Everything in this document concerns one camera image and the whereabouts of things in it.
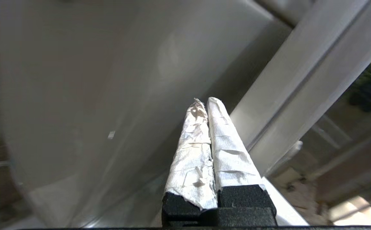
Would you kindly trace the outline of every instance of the white paper towel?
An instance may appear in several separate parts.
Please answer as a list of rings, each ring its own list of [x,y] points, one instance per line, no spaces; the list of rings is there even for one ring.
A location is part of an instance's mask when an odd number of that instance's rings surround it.
[[[238,185],[260,185],[265,189],[224,104],[219,99],[210,97],[207,109],[216,189]]]
[[[202,209],[217,207],[207,112],[200,100],[187,109],[165,192]]]

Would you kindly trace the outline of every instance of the white panel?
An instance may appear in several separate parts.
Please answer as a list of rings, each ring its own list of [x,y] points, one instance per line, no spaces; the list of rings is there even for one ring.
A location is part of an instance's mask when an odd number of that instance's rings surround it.
[[[1,5],[5,138],[51,227],[149,225],[193,97],[232,97],[290,32],[246,0]]]

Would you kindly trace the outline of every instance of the metal frame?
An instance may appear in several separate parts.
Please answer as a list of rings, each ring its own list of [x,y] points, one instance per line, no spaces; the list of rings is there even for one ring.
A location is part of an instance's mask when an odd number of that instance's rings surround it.
[[[262,175],[371,62],[371,1],[317,1],[231,114]]]

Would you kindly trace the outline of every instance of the small white label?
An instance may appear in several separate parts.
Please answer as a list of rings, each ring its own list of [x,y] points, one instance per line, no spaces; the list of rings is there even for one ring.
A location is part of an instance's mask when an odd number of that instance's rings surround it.
[[[115,132],[116,132],[116,131],[110,131],[110,133],[109,133],[109,135],[107,136],[107,138],[108,138],[109,140],[113,139]]]

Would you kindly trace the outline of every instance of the white metal bar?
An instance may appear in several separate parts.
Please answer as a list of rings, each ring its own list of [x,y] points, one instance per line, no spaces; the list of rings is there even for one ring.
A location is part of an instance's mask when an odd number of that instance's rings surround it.
[[[366,2],[317,1],[298,23],[231,113],[247,150]]]
[[[249,151],[260,173],[266,174],[370,62],[371,1],[318,63],[306,82],[296,89]]]

